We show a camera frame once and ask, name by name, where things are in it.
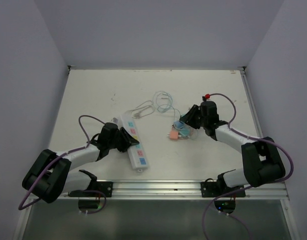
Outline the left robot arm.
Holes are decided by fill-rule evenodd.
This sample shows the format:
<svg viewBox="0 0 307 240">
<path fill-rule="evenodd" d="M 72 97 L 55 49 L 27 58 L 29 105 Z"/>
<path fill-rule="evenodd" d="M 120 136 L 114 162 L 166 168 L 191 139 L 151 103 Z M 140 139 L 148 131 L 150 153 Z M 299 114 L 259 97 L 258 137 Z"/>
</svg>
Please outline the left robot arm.
<svg viewBox="0 0 307 240">
<path fill-rule="evenodd" d="M 102 160 L 110 150 L 125 153 L 138 144 L 124 127 L 107 122 L 85 146 L 63 153 L 43 150 L 25 175 L 22 187 L 27 196 L 34 194 L 48 204 L 67 192 L 81 191 L 88 197 L 96 195 L 99 190 L 97 177 L 81 167 Z"/>
</svg>

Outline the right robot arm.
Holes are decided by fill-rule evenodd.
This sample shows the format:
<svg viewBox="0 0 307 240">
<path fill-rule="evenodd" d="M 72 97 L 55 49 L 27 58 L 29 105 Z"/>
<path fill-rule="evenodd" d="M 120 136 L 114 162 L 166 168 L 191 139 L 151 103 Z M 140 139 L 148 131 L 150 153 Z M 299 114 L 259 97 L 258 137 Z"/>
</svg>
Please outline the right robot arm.
<svg viewBox="0 0 307 240">
<path fill-rule="evenodd" d="M 285 166 L 274 141 L 271 138 L 251 138 L 229 127 L 220 120 L 217 105 L 204 101 L 193 105 L 180 121 L 196 130 L 203 128 L 205 134 L 215 141 L 224 143 L 242 156 L 242 168 L 218 175 L 216 190 L 221 196 L 228 196 L 235 187 L 250 185 L 254 188 L 282 179 Z"/>
</svg>

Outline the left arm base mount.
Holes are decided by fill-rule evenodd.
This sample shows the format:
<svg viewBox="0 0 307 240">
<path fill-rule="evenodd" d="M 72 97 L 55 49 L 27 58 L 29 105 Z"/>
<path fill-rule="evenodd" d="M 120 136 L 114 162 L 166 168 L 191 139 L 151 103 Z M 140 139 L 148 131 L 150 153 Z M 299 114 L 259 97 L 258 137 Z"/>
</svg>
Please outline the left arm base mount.
<svg viewBox="0 0 307 240">
<path fill-rule="evenodd" d="M 107 205 L 107 198 L 112 196 L 112 181 L 98 181 L 87 170 L 71 173 L 65 183 L 68 196 L 72 198 L 95 198 L 93 201 L 79 200 L 78 209 L 82 214 L 91 215 L 102 211 Z"/>
</svg>

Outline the orange charger plug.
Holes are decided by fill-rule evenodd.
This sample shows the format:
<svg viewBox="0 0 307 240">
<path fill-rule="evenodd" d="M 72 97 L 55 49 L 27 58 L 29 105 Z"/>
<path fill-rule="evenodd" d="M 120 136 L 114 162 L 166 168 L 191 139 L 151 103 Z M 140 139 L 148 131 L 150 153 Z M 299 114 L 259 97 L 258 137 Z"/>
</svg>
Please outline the orange charger plug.
<svg viewBox="0 0 307 240">
<path fill-rule="evenodd" d="M 177 141 L 179 139 L 179 132 L 176 130 L 171 130 L 168 134 L 167 137 L 172 140 L 172 141 Z"/>
</svg>

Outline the light blue charger plug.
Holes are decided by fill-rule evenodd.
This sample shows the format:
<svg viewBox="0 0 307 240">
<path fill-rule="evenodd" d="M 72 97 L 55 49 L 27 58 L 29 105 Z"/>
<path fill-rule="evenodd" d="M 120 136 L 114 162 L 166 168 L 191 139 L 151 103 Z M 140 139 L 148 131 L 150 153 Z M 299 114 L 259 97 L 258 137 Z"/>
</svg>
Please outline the light blue charger plug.
<svg viewBox="0 0 307 240">
<path fill-rule="evenodd" d="M 177 130 L 181 130 L 184 126 L 185 126 L 185 124 L 181 121 L 174 121 L 173 122 L 173 127 Z"/>
</svg>

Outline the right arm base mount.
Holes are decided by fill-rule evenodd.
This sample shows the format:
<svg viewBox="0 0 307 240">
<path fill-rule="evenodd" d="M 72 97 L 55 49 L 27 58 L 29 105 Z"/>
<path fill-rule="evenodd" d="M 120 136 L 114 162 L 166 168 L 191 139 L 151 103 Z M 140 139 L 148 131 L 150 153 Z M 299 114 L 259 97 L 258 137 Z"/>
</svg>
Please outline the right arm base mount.
<svg viewBox="0 0 307 240">
<path fill-rule="evenodd" d="M 203 198 L 213 198 L 213 199 L 217 198 L 220 195 L 237 191 L 239 189 L 242 189 L 243 187 L 244 187 L 243 185 L 228 187 L 225 184 L 223 174 L 220 174 L 216 180 L 208 178 L 200 183 L 201 196 Z M 244 198 L 245 196 L 246 192 L 245 190 L 242 190 L 240 192 L 235 192 L 230 195 L 226 195 L 225 197 L 229 198 L 229 200 L 216 199 L 213 202 L 213 205 L 217 211 L 230 215 L 236 209 L 236 198 Z"/>
</svg>

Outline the teal dual usb charger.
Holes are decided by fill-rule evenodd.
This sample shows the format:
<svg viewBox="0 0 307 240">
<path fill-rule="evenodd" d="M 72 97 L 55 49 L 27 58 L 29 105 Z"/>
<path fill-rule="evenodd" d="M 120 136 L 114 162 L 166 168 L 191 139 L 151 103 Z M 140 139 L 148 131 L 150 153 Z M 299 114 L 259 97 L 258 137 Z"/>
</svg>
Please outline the teal dual usb charger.
<svg viewBox="0 0 307 240">
<path fill-rule="evenodd" d="M 188 120 L 188 116 L 186 114 L 182 115 L 179 119 L 180 122 L 186 123 Z"/>
</svg>

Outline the mint green charger plug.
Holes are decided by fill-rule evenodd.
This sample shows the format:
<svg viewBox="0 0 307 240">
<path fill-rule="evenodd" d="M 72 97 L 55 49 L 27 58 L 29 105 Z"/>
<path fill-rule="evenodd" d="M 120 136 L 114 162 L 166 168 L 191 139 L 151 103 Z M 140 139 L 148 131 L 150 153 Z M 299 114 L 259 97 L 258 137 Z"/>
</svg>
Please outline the mint green charger plug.
<svg viewBox="0 0 307 240">
<path fill-rule="evenodd" d="M 183 128 L 179 131 L 179 134 L 182 138 L 189 138 L 191 135 L 191 130 L 188 128 Z"/>
</svg>

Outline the white power strip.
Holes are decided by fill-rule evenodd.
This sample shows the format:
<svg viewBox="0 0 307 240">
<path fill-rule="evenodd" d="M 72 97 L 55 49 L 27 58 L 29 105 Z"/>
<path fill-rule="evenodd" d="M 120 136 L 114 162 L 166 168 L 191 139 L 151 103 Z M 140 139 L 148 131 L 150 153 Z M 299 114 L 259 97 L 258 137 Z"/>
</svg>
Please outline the white power strip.
<svg viewBox="0 0 307 240">
<path fill-rule="evenodd" d="M 128 156 L 132 169 L 137 172 L 143 172 L 149 167 L 144 147 L 141 144 L 140 135 L 136 127 L 136 123 L 130 112 L 125 112 L 120 115 L 119 123 L 125 130 L 138 141 L 138 144 L 131 146 L 128 150 Z"/>
</svg>

